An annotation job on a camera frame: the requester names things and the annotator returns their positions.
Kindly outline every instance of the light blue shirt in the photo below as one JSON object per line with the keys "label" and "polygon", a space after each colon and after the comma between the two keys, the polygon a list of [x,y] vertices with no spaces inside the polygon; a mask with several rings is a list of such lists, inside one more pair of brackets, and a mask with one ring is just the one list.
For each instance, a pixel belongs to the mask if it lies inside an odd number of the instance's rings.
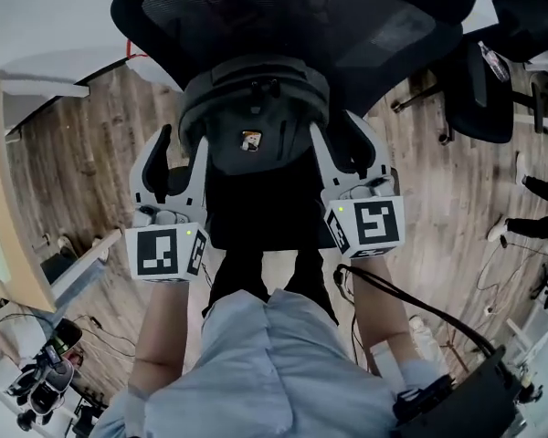
{"label": "light blue shirt", "polygon": [[[173,384],[142,397],[121,391],[91,437],[388,436],[395,394],[347,356],[329,316],[276,290],[268,303],[240,290],[217,301],[202,354]],[[408,389],[438,377],[424,360],[400,364]]]}

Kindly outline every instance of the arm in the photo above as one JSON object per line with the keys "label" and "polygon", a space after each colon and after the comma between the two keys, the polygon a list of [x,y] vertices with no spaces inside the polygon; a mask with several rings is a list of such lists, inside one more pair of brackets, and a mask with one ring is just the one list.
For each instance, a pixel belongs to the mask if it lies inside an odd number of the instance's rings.
{"label": "arm", "polygon": [[[392,282],[382,257],[355,259],[352,265]],[[374,363],[371,347],[385,340],[398,363],[420,359],[410,335],[408,316],[402,300],[386,294],[356,275],[353,275],[353,294],[355,317],[365,357],[373,374],[378,375],[379,372]]]}
{"label": "arm", "polygon": [[146,309],[128,383],[152,394],[183,374],[189,283],[156,284]]}

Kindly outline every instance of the chair armrest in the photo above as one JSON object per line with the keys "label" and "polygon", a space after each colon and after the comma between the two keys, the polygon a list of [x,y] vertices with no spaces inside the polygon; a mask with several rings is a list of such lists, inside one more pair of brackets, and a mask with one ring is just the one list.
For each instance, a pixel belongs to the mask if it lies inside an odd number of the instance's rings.
{"label": "chair armrest", "polygon": [[471,91],[473,98],[482,108],[487,107],[487,80],[485,77],[486,67],[485,60],[481,55],[481,47],[479,44],[467,45],[467,66],[469,70],[469,78],[471,81]]}
{"label": "chair armrest", "polygon": [[532,83],[532,100],[533,100],[533,130],[540,134],[543,133],[543,103],[542,95],[538,86]]}

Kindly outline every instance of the black pants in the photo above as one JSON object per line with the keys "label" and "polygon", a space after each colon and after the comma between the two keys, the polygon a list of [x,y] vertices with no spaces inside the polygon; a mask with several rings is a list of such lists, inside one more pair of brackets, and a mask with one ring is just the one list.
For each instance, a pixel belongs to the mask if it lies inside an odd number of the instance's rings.
{"label": "black pants", "polygon": [[[209,305],[203,310],[203,316],[221,297],[238,290],[246,290],[254,297],[265,302],[269,293],[262,281],[262,256],[259,251],[230,250],[227,252],[216,279],[211,287]],[[339,324],[332,310],[329,293],[322,277],[322,256],[319,250],[300,250],[294,264],[294,275],[284,290],[302,294],[325,310],[331,319]]]}
{"label": "black pants", "polygon": [[[548,182],[533,177],[526,177],[526,188],[548,202]],[[508,219],[508,230],[515,234],[531,238],[548,239],[548,217],[539,220],[533,219]]]}

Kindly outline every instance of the chair wheel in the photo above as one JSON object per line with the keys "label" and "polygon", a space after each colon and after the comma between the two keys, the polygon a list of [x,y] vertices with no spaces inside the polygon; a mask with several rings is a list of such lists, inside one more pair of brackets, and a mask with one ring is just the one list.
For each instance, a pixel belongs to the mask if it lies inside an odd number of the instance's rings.
{"label": "chair wheel", "polygon": [[390,107],[395,113],[400,113],[402,110],[404,110],[404,106],[397,100],[392,102],[392,105]]}
{"label": "chair wheel", "polygon": [[438,142],[443,146],[447,146],[450,143],[450,138],[447,134],[443,133],[438,136]]}

